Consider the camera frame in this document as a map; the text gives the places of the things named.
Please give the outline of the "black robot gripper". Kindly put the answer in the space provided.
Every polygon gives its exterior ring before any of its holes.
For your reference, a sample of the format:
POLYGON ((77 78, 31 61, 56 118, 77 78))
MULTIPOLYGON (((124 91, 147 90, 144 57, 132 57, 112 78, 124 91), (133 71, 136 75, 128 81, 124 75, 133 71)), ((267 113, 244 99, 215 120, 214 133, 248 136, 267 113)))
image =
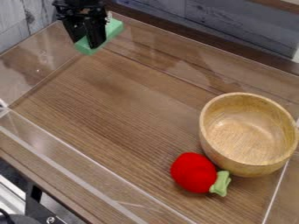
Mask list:
POLYGON ((107 41, 104 0, 53 0, 52 5, 57 18, 64 18, 61 22, 72 42, 76 43, 87 31, 89 48, 97 48, 107 41))

